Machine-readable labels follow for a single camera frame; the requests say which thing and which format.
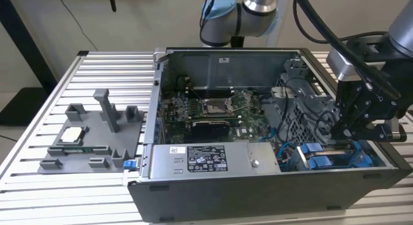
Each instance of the white component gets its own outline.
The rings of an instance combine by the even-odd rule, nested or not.
[[[187,147],[171,147],[170,148],[171,154],[186,154],[186,152],[187,152]]]
[[[66,129],[61,139],[63,140],[63,142],[74,143],[75,140],[79,139],[82,132],[82,127],[70,127],[69,129]]]

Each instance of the white label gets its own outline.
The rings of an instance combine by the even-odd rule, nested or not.
[[[230,63],[230,58],[228,57],[220,58],[219,62],[220,63]]]
[[[187,147],[171,147],[170,153],[171,154],[186,154]]]

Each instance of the black pole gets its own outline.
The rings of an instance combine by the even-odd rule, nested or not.
[[[0,0],[0,21],[45,91],[51,94],[58,82],[11,0]]]

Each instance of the metal rail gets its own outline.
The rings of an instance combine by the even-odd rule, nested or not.
[[[315,52],[315,55],[332,73],[326,62],[328,53]],[[110,88],[110,99],[118,109],[138,105],[146,111],[152,77],[151,52],[91,52],[87,57],[76,58],[0,166],[0,224],[147,224],[122,185],[122,173],[39,175],[38,168],[47,146],[63,127],[67,105],[84,103],[87,110],[99,110],[94,90]],[[403,118],[402,123],[408,133],[413,133],[411,115]],[[413,135],[410,135],[408,142],[398,143],[395,147],[413,165]],[[346,211],[194,222],[196,225],[278,223],[413,224],[413,175],[394,188],[370,193]]]

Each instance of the aluminum extrusion table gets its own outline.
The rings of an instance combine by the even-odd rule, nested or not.
[[[327,52],[315,56],[331,72]],[[148,110],[152,87],[152,52],[90,52],[76,57],[50,99],[0,166],[0,224],[135,224],[144,225],[123,173],[39,175],[39,161],[67,119],[71,103],[99,110],[96,88],[110,88],[118,109],[138,105]],[[413,165],[413,117],[402,120],[406,143],[394,144]],[[370,193],[348,210],[194,222],[236,224],[374,225],[413,224],[413,175],[394,188]]]

